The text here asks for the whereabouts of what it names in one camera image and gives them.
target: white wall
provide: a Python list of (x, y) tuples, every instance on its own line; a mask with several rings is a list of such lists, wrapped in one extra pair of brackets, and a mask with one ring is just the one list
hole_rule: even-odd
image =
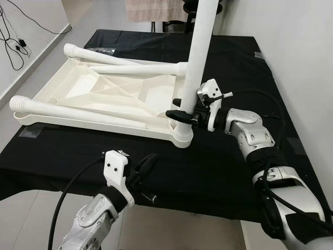
[(229, 0), (214, 33), (255, 37), (333, 207), (331, 0)]
[[(36, 20), (43, 27), (55, 32), (61, 32), (67, 25), (68, 20), (63, 9), (61, 0), (11, 0), (19, 6), (25, 14)], [(4, 42), (0, 41), (0, 98), (7, 89), (24, 73), (31, 63), (44, 51), (44, 49), (57, 36), (41, 29), (36, 23), (26, 18), (14, 5), (6, 0), (0, 0), (8, 20), (16, 30), (19, 38), (24, 39), (27, 46), (31, 49), (30, 58), (22, 56), (24, 67), (19, 71), (14, 71), (10, 65), (5, 51)], [(5, 30), (0, 19), (0, 28)], [(15, 38), (15, 33), (11, 31), (11, 36)], [(21, 61), (15, 53), (11, 53), (16, 67), (20, 66)]]

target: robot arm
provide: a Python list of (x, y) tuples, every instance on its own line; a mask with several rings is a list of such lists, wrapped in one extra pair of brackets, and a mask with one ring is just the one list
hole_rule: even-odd
[(140, 186), (157, 162), (157, 155), (149, 155), (135, 168), (131, 158), (122, 151), (105, 153), (104, 176), (107, 187), (83, 206), (75, 215), (71, 230), (62, 239), (58, 250), (99, 250), (118, 214), (134, 205), (133, 195), (141, 194), (154, 202), (156, 198)]
[[(180, 110), (169, 110), (166, 115), (195, 128), (209, 131), (222, 129), (237, 139), (252, 172), (261, 225), (266, 234), (282, 240), (292, 250), (333, 249), (331, 226), (324, 229), (289, 208), (292, 205), (306, 216), (324, 222), (323, 209), (317, 198), (295, 169), (287, 165), (282, 151), (274, 147), (275, 142), (258, 114), (221, 107), (222, 98), (228, 96), (232, 93), (222, 94), (212, 79), (198, 90), (199, 98), (193, 115)], [(174, 100), (175, 105), (179, 103), (179, 99)]]

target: floor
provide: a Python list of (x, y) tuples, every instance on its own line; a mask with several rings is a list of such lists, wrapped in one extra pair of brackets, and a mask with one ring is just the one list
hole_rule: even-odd
[[(84, 46), (96, 29), (150, 31), (150, 23), (129, 23), (124, 0), (62, 0), (73, 30), (48, 55), (17, 92), (33, 97), (66, 61), (65, 43)], [(156, 32), (162, 25), (156, 24)], [(0, 111), (0, 152), (19, 129), (8, 104)], [(0, 249), (45, 250), (60, 192), (27, 191), (0, 201)], [(54, 247), (71, 228), (75, 213), (91, 197), (67, 195), (61, 208)], [(112, 226), (102, 249), (244, 249), (239, 221), (182, 211), (135, 206)]]

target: black cloth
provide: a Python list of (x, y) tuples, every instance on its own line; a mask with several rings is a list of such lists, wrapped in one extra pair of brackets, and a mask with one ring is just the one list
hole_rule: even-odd
[[(177, 63), (188, 60), (190, 44), (190, 35), (97, 30), (85, 48), (109, 48), (117, 57)], [(285, 158), (326, 204), (308, 157), (296, 150), (295, 145), (299, 148), (301, 143), (255, 39), (213, 36), (202, 81), (212, 78), (223, 93), (251, 87), (277, 98), (285, 111), (286, 137), (290, 139), (283, 143)], [(223, 105), (260, 115), (276, 114), (269, 99), (254, 93), (226, 99)], [(265, 119), (264, 125), (275, 137), (278, 121)], [(196, 130), (190, 147), (180, 149), (169, 141), (65, 126), (45, 126), (37, 138), (19, 136), (29, 128), (23, 126), (0, 154), (0, 199), (24, 190), (63, 190), (101, 152), (121, 149), (133, 162), (152, 153), (159, 155), (144, 183), (158, 196), (157, 201), (152, 205), (138, 198), (137, 204), (259, 221), (250, 170), (235, 138), (222, 131)], [(81, 177), (70, 192), (94, 195), (105, 184), (100, 164)]]

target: white cylindrical leg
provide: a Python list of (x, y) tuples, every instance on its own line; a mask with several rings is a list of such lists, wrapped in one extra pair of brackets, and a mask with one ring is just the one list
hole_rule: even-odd
[(114, 56), (104, 55), (98, 52), (90, 51), (88, 49), (79, 48), (74, 44), (67, 43), (63, 47), (63, 52), (68, 57), (80, 57), (83, 59), (96, 61), (102, 64), (112, 65), (140, 65), (137, 62), (128, 61)]
[(9, 107), (12, 111), (18, 113), (33, 113), (43, 116), (54, 116), (74, 120), (93, 121), (98, 123), (113, 124), (123, 127), (139, 129), (144, 129), (146, 127), (146, 124), (143, 122), (102, 115), (75, 108), (62, 107), (50, 103), (41, 103), (20, 95), (13, 96), (11, 98), (9, 102)]
[[(193, 113), (197, 102), (218, 4), (219, 0), (199, 0), (181, 103), (181, 110), (189, 114)], [(193, 137), (191, 125), (179, 122), (174, 136), (180, 141), (190, 141)]]
[(177, 64), (133, 65), (133, 66), (90, 66), (97, 73), (106, 74), (186, 74), (186, 62)]

